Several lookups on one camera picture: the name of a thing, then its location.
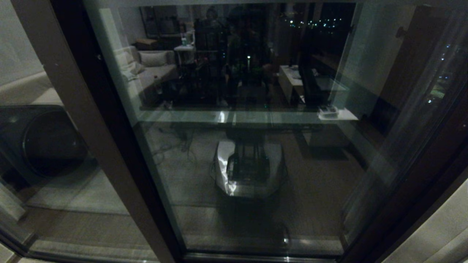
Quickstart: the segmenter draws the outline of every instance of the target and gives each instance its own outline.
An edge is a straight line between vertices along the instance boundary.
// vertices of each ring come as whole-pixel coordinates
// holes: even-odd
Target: table
[[[196,51],[195,46],[180,45],[180,46],[175,47],[174,51],[177,53],[177,57],[179,58],[179,65],[192,64],[194,62],[194,60],[195,60],[195,51]],[[190,54],[189,58],[184,58],[184,60],[182,60],[180,52],[190,52],[191,54]]]
[[[293,89],[299,95],[304,95],[304,86],[302,85],[301,79],[293,78],[293,72],[295,70],[291,69],[287,65],[279,66],[278,82],[285,94],[288,104],[291,104],[291,95],[293,94]]]

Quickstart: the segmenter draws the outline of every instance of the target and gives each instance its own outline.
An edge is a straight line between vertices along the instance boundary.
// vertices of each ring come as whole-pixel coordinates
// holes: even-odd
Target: floor
[[[273,109],[284,110],[280,94],[279,87],[271,87]],[[265,135],[266,141],[282,145],[289,176],[276,194],[253,202],[227,197],[210,177],[216,144],[227,138],[225,131],[143,125],[188,249],[343,253],[340,211],[364,170],[345,148],[333,147],[332,154],[324,158],[323,147],[310,147],[320,131],[284,130]],[[28,207],[20,226],[36,234],[32,250],[68,256],[79,250],[94,258],[120,253],[118,257],[128,262],[157,260],[126,214]]]

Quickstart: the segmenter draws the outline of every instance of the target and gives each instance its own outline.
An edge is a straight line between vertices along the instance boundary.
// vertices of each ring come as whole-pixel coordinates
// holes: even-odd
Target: couch armrest
[[[138,53],[149,53],[149,54],[165,53],[166,54],[166,63],[168,65],[175,65],[176,64],[176,57],[174,55],[174,51],[172,51],[172,50],[138,51]]]

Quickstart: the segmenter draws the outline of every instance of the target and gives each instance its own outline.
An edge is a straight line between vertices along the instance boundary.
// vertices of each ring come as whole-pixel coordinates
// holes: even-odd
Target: glass window
[[[8,0],[0,1],[0,227],[35,253],[157,258],[64,109]]]
[[[189,252],[341,256],[466,85],[462,8],[84,2]]]

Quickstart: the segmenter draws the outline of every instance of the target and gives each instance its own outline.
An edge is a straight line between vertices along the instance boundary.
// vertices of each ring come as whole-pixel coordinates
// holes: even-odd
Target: door frame
[[[171,227],[164,200],[158,195],[145,162],[144,149],[138,147],[82,2],[12,0],[12,3],[67,112],[161,262],[286,261],[285,257],[187,254]],[[467,122],[464,116],[468,110],[467,96],[465,89],[460,104],[449,114],[437,138],[412,167],[409,179],[381,208],[340,262],[375,262],[388,253],[455,182],[461,164],[468,160],[463,126]],[[443,158],[435,158],[440,152],[445,153]],[[38,257],[67,262],[53,255]],[[287,260],[330,262],[330,259]]]

